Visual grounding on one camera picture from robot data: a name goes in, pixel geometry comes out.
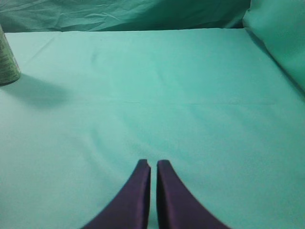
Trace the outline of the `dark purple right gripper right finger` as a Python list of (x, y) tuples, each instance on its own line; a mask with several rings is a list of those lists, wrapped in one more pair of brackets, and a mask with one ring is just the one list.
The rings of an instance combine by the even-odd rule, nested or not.
[(192, 195), (169, 160), (157, 162), (156, 205), (160, 229), (227, 229)]

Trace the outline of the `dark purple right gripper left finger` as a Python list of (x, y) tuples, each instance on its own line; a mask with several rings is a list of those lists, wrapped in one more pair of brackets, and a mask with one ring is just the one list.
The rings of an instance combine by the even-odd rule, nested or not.
[(146, 229), (150, 211), (151, 167), (140, 159), (112, 201), (85, 229)]

